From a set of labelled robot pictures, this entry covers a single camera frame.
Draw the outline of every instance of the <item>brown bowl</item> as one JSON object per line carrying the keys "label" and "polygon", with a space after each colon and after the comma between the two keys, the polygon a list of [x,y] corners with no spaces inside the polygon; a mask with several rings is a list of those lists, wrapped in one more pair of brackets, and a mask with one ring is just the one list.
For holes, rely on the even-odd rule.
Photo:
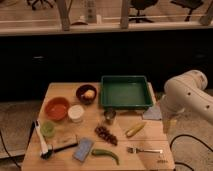
{"label": "brown bowl", "polygon": [[76,96],[79,101],[85,105],[93,103],[97,95],[97,90],[90,84],[80,86],[76,91]]}
{"label": "brown bowl", "polygon": [[45,113],[49,119],[58,121],[63,119],[70,107],[69,101],[64,97],[55,97],[47,102]]}

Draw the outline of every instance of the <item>black cabinet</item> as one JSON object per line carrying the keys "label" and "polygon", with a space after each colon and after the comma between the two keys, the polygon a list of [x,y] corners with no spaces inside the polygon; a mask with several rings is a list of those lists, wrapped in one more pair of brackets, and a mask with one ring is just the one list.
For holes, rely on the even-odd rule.
{"label": "black cabinet", "polygon": [[174,75],[203,71],[213,88],[212,29],[0,38],[0,100],[42,99],[50,82],[145,75],[156,91]]}

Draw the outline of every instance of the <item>cable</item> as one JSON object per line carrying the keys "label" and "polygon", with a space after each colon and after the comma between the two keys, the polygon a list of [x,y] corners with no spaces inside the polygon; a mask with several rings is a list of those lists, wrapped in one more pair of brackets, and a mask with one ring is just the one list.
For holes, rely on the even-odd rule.
{"label": "cable", "polygon": [[69,7],[68,7],[68,14],[70,13],[70,10],[71,10],[71,7],[72,7],[72,3],[73,3],[73,0],[70,0],[70,3],[69,3]]}
{"label": "cable", "polygon": [[7,155],[9,156],[9,158],[12,160],[12,162],[13,162],[19,169],[21,169],[21,166],[16,162],[16,160],[14,159],[14,157],[12,157],[12,156],[10,155],[10,153],[7,151],[7,148],[6,148],[6,146],[5,146],[5,143],[4,143],[4,140],[3,140],[3,136],[2,136],[1,130],[0,130],[0,137],[1,137],[2,145],[3,145],[3,147],[4,147],[5,152],[7,153]]}
{"label": "cable", "polygon": [[[179,138],[179,137],[191,137],[191,138],[194,138],[195,140],[197,140],[197,141],[199,141],[201,144],[203,144],[206,148],[208,148],[211,152],[213,152],[213,149],[212,149],[210,146],[208,146],[208,145],[207,145],[206,143],[204,143],[202,140],[200,140],[200,139],[198,139],[198,138],[196,138],[196,137],[194,137],[194,136],[192,136],[192,135],[189,135],[189,134],[181,134],[181,135],[178,135],[178,136],[174,137],[174,138],[172,139],[171,143],[170,143],[170,149],[171,149],[171,150],[172,150],[172,145],[173,145],[174,141],[175,141],[177,138]],[[189,168],[191,171],[194,171],[194,169],[193,169],[191,166],[187,165],[186,163],[183,163],[183,162],[175,162],[175,164],[177,164],[177,165],[183,165],[183,166]]]}
{"label": "cable", "polygon": [[173,143],[174,143],[174,141],[177,139],[177,138],[179,138],[179,137],[191,137],[191,138],[194,138],[195,140],[197,140],[197,141],[199,141],[200,143],[202,143],[206,148],[208,148],[211,152],[213,152],[213,149],[210,147],[210,146],[208,146],[206,143],[204,143],[202,140],[200,140],[200,139],[198,139],[198,138],[196,138],[196,137],[194,137],[194,136],[192,136],[192,135],[189,135],[189,134],[181,134],[181,135],[178,135],[178,136],[176,136],[175,138],[173,138],[173,140],[171,141],[171,143],[170,143],[170,148],[172,149],[172,145],[173,145]]}

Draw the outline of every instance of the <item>small white container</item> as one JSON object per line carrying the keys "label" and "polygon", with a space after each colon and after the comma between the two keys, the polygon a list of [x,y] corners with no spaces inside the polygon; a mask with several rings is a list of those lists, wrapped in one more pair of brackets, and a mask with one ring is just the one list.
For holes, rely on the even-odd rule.
{"label": "small white container", "polygon": [[78,123],[83,121],[84,108],[81,105],[71,106],[68,110],[68,116],[72,122]]}

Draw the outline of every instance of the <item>fork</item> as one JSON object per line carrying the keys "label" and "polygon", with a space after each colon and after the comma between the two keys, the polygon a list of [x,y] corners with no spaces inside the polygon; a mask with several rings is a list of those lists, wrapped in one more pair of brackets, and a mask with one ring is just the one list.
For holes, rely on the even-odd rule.
{"label": "fork", "polygon": [[163,153],[163,150],[144,150],[141,148],[137,148],[137,147],[127,147],[126,148],[128,153],[140,153],[140,152],[148,152],[148,153]]}

